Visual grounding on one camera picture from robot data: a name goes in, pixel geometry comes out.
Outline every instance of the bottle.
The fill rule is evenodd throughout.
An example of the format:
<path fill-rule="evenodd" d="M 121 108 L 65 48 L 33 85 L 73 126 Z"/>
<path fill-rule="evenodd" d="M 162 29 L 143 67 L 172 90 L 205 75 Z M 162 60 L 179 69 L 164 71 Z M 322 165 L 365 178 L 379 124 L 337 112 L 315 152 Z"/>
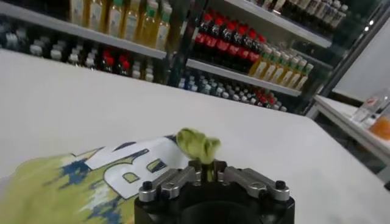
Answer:
<path fill-rule="evenodd" d="M 316 12 L 317 7 L 320 5 L 321 0 L 311 0 L 307 5 L 305 11 L 302 14 L 302 19 L 300 23 L 304 26 L 310 27 L 311 23 L 314 21 L 314 13 Z"/>
<path fill-rule="evenodd" d="M 155 43 L 155 35 L 153 35 L 156 24 L 156 11 L 158 4 L 155 1 L 149 1 L 146 9 L 146 16 L 144 17 L 141 30 L 140 30 L 140 42 L 143 45 L 152 47 Z"/>
<path fill-rule="evenodd" d="M 228 23 L 225 29 L 222 31 L 221 36 L 216 43 L 216 56 L 214 58 L 215 63 L 222 65 L 227 63 L 227 49 L 229 48 L 234 28 L 235 27 L 233 23 Z"/>
<path fill-rule="evenodd" d="M 30 46 L 30 53 L 34 56 L 42 57 L 42 47 L 33 44 Z"/>
<path fill-rule="evenodd" d="M 234 33 L 229 48 L 227 49 L 227 66 L 230 68 L 237 67 L 237 64 L 235 62 L 236 55 L 238 53 L 239 47 L 241 45 L 241 42 L 243 40 L 243 36 L 245 34 L 245 27 L 239 26 L 238 31 Z"/>
<path fill-rule="evenodd" d="M 238 49 L 237 70 L 241 72 L 247 73 L 252 66 L 252 61 L 248 59 L 248 56 L 249 52 L 252 50 L 254 39 L 256 39 L 256 31 L 254 29 L 250 29 L 248 35 L 244 36 L 241 47 Z"/>
<path fill-rule="evenodd" d="M 78 26 L 85 25 L 85 12 L 87 11 L 85 3 L 86 1 L 84 0 L 70 0 L 69 14 L 71 23 L 76 24 Z"/>
<path fill-rule="evenodd" d="M 161 21 L 158 25 L 157 37 L 155 42 L 155 48 L 161 51 L 165 50 L 166 40 L 168 38 L 168 33 L 171 28 L 169 25 L 169 19 L 171 17 L 172 8 L 169 4 L 164 4 L 163 11 L 161 14 Z"/>
<path fill-rule="evenodd" d="M 129 41 L 135 41 L 137 27 L 140 23 L 140 1 L 131 0 L 125 14 L 122 38 Z"/>
<path fill-rule="evenodd" d="M 264 52 L 262 58 L 259 58 L 257 64 L 258 66 L 256 67 L 256 71 L 254 72 L 254 77 L 256 79 L 263 78 L 263 74 L 265 74 L 265 71 L 267 71 L 269 64 L 270 64 L 270 56 L 272 54 L 272 49 L 264 46 Z"/>
<path fill-rule="evenodd" d="M 269 82 L 269 80 L 272 78 L 272 74 L 274 73 L 277 62 L 279 61 L 279 58 L 281 56 L 281 53 L 279 51 L 274 51 L 272 54 L 272 57 L 270 59 L 270 64 L 265 72 L 263 72 L 262 75 L 260 75 L 260 78 L 262 78 L 264 81 Z"/>
<path fill-rule="evenodd" d="M 390 102 L 390 88 L 383 88 L 373 93 L 352 115 L 351 120 L 357 123 L 365 121 L 375 114 L 380 108 Z"/>
<path fill-rule="evenodd" d="M 74 66 L 79 66 L 79 56 L 77 54 L 69 55 L 68 63 Z"/>
<path fill-rule="evenodd" d="M 134 79 L 140 79 L 141 78 L 141 73 L 139 71 L 133 69 L 132 77 Z"/>
<path fill-rule="evenodd" d="M 295 68 L 299 62 L 299 59 L 294 57 L 290 60 L 288 63 L 288 66 L 284 73 L 282 73 L 279 77 L 279 79 L 276 81 L 276 84 L 281 86 L 286 86 L 288 81 L 290 80 L 291 76 L 293 75 Z"/>
<path fill-rule="evenodd" d="M 97 32 L 104 31 L 106 3 L 103 0 L 90 0 L 88 28 Z"/>
<path fill-rule="evenodd" d="M 87 67 L 90 70 L 95 70 L 96 69 L 96 65 L 95 65 L 94 60 L 92 58 L 87 58 L 85 60 L 85 67 Z"/>
<path fill-rule="evenodd" d="M 61 61 L 62 60 L 62 53 L 58 50 L 51 50 L 50 51 L 50 56 L 51 56 L 51 59 L 55 60 L 55 61 Z"/>
<path fill-rule="evenodd" d="M 145 81 L 147 82 L 153 82 L 154 76 L 150 73 L 145 75 Z"/>
<path fill-rule="evenodd" d="M 113 37 L 121 37 L 123 11 L 122 0 L 113 0 L 110 10 L 108 11 L 107 21 L 107 33 Z"/>
<path fill-rule="evenodd" d="M 208 32 L 208 35 L 205 39 L 205 56 L 209 61 L 214 62 L 216 55 L 216 43 L 219 38 L 219 30 L 223 24 L 223 20 L 221 18 L 217 18 L 215 20 L 214 25 Z"/>
<path fill-rule="evenodd" d="M 287 83 L 287 87 L 288 88 L 294 88 L 294 86 L 296 85 L 297 81 L 300 79 L 301 77 L 301 73 L 302 73 L 302 70 L 303 68 L 305 67 L 305 65 L 307 64 L 307 61 L 306 60 L 301 60 L 298 62 L 298 66 L 295 70 L 295 73 L 294 75 L 292 75 L 290 81 L 288 81 Z"/>
<path fill-rule="evenodd" d="M 302 87 L 305 84 L 305 82 L 307 81 L 307 79 L 309 78 L 309 73 L 311 72 L 311 70 L 313 68 L 314 68 L 314 66 L 312 64 L 306 65 L 306 67 L 303 69 L 302 77 L 298 81 L 298 84 L 295 87 L 293 87 L 294 89 L 299 90 L 299 91 L 302 90 Z"/>

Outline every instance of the white table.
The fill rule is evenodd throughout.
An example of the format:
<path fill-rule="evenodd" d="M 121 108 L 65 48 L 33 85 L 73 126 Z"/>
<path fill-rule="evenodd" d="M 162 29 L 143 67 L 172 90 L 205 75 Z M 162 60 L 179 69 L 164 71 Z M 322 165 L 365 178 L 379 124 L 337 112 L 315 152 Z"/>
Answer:
<path fill-rule="evenodd" d="M 0 177 L 21 162 L 194 127 L 217 159 L 285 180 L 296 223 L 390 223 L 390 193 L 311 119 L 0 51 Z"/>
<path fill-rule="evenodd" d="M 348 135 L 356 139 L 361 145 L 372 152 L 378 159 L 382 160 L 387 168 L 383 169 L 378 177 L 385 183 L 390 181 L 390 141 L 376 137 L 368 131 L 370 119 L 362 124 L 352 122 L 350 118 L 357 108 L 322 96 L 314 98 L 316 104 L 309 111 L 309 117 L 314 118 L 317 110 L 344 130 Z"/>

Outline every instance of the yellow drink bottle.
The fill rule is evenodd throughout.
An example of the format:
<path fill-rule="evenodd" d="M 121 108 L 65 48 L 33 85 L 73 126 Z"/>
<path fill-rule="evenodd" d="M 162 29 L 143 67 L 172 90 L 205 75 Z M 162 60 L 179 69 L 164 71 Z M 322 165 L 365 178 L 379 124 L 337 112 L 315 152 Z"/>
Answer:
<path fill-rule="evenodd" d="M 297 81 L 300 79 L 300 77 L 302 75 L 302 70 L 306 64 L 307 64 L 306 60 L 301 60 L 298 62 L 296 73 L 294 75 L 292 75 L 291 79 L 288 81 L 288 83 L 286 85 L 288 88 L 291 88 L 291 89 L 294 88 Z"/>
<path fill-rule="evenodd" d="M 307 79 L 309 78 L 309 73 L 314 68 L 312 64 L 307 64 L 306 67 L 303 69 L 302 77 L 298 81 L 298 84 L 294 86 L 293 88 L 296 90 L 301 90 Z"/>
<path fill-rule="evenodd" d="M 271 78 L 269 79 L 270 82 L 276 83 L 279 77 L 285 73 L 285 71 L 288 69 L 287 63 L 290 59 L 290 56 L 284 52 L 282 52 L 282 56 L 279 58 L 278 65 L 276 67 L 276 71 L 271 75 Z"/>
<path fill-rule="evenodd" d="M 264 74 L 260 75 L 260 78 L 263 77 L 262 79 L 264 81 L 267 81 L 267 82 L 270 81 L 272 74 L 274 73 L 274 71 L 277 67 L 277 62 L 278 62 L 281 55 L 282 54 L 279 51 L 273 52 L 273 54 L 271 56 L 270 64 L 269 64 L 267 70 L 265 72 L 263 72 Z"/>
<path fill-rule="evenodd" d="M 123 1 L 114 0 L 108 12 L 107 33 L 114 37 L 121 36 L 121 24 L 123 16 Z"/>
<path fill-rule="evenodd" d="M 290 80 L 291 76 L 293 75 L 295 68 L 298 64 L 299 59 L 294 57 L 290 59 L 290 62 L 288 63 L 287 69 L 285 72 L 279 77 L 279 79 L 276 81 L 276 84 L 285 86 L 287 82 Z"/>
<path fill-rule="evenodd" d="M 88 28 L 104 32 L 106 3 L 103 0 L 90 0 Z"/>
<path fill-rule="evenodd" d="M 129 41 L 135 41 L 137 27 L 140 23 L 140 1 L 141 0 L 131 0 L 125 14 L 121 36 Z"/>
<path fill-rule="evenodd" d="M 157 29 L 157 37 L 155 40 L 155 48 L 161 51 L 165 50 L 166 39 L 168 37 L 169 29 L 169 19 L 171 17 L 172 8 L 169 4 L 164 4 L 163 11 L 161 13 L 161 21 Z"/>
<path fill-rule="evenodd" d="M 261 75 L 267 70 L 269 64 L 269 57 L 271 56 L 271 54 L 272 49 L 267 46 L 264 46 L 263 56 L 261 60 L 259 60 L 258 66 L 256 67 L 256 71 L 253 75 L 256 79 L 260 79 Z"/>
<path fill-rule="evenodd" d="M 158 4 L 155 1 L 149 2 L 149 5 L 146 9 L 146 16 L 142 21 L 142 26 L 140 30 L 140 43 L 152 47 L 154 45 L 153 41 L 155 37 L 153 36 L 155 24 L 156 24 L 156 11 Z"/>

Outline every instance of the screw head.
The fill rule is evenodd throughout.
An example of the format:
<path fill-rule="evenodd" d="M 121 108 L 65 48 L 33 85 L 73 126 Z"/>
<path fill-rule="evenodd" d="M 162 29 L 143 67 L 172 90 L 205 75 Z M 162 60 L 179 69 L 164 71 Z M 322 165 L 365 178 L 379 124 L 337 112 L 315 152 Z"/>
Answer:
<path fill-rule="evenodd" d="M 142 183 L 142 188 L 145 190 L 145 191 L 149 191 L 152 189 L 152 182 L 151 181 L 145 181 Z"/>
<path fill-rule="evenodd" d="M 275 182 L 275 187 L 277 190 L 284 190 L 286 188 L 286 183 L 282 180 L 278 180 Z"/>

